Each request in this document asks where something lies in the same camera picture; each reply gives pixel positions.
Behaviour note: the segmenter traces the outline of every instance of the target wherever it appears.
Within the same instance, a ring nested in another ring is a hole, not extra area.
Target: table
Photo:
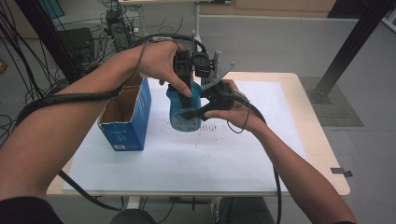
[[[340,195],[348,195],[350,192],[347,181],[343,175],[335,175],[331,168],[339,167],[331,146],[318,122],[315,112],[309,103],[303,86],[299,78],[290,73],[235,73],[227,75],[227,78],[234,80],[260,80],[268,82],[278,82],[284,92],[291,116],[294,120],[297,133],[309,163],[318,169],[335,187]],[[70,169],[72,160],[66,164],[64,170]],[[49,186],[48,194],[52,195],[73,195],[75,191],[63,190],[64,182],[60,177],[56,177]],[[90,191],[93,195],[140,195],[141,193],[131,191]]]
[[[140,27],[142,28],[143,35],[148,35],[145,24],[145,13],[142,5],[150,5],[153,4],[169,4],[169,3],[194,3],[195,10],[193,12],[193,16],[195,17],[195,30],[194,37],[195,39],[201,41],[201,37],[199,35],[199,2],[210,2],[212,0],[119,0],[119,3],[122,5],[135,5],[137,8],[137,13],[140,19]]]

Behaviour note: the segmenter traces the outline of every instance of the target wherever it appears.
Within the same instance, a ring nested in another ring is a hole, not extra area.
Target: forearm
[[[332,184],[283,143],[271,129],[261,123],[252,132],[262,143],[294,201],[313,223],[355,221]]]
[[[60,94],[114,91],[132,74],[137,59],[138,54],[130,52],[115,55]],[[105,105],[106,102],[53,105],[26,118],[0,150],[0,200],[28,195],[45,197],[51,180],[73,156]]]

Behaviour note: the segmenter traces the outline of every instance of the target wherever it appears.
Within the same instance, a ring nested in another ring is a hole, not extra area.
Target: black pole
[[[366,40],[375,30],[376,26],[387,14],[394,0],[374,0],[363,13],[358,23],[349,34],[346,42],[338,51],[323,78],[317,87],[309,91],[308,96],[311,103],[328,104],[328,95],[337,80],[345,72],[349,64],[355,58]]]
[[[50,16],[40,5],[39,0],[15,0],[15,2],[35,29],[38,37],[43,41],[69,83],[79,80],[81,74],[70,57],[64,43],[56,35],[55,26]]]

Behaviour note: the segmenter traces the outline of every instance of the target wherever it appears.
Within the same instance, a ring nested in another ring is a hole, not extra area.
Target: blue cardboard box
[[[140,77],[125,84],[121,95],[107,104],[98,125],[114,150],[143,150],[150,106],[149,82]]]

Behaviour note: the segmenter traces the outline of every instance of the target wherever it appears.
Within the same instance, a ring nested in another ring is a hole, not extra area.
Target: hand
[[[223,79],[223,82],[229,84],[233,90],[238,90],[233,80]],[[252,132],[255,127],[263,121],[257,117],[253,111],[248,111],[248,108],[235,102],[231,110],[211,110],[205,113],[205,117],[213,119],[225,119],[231,122],[234,126]]]
[[[142,48],[141,46],[134,50],[137,50],[140,55]],[[177,49],[178,46],[173,41],[147,44],[139,70],[149,77],[159,79],[162,84],[164,81],[169,82],[178,91],[190,97],[189,87],[178,78],[173,70],[173,59]]]

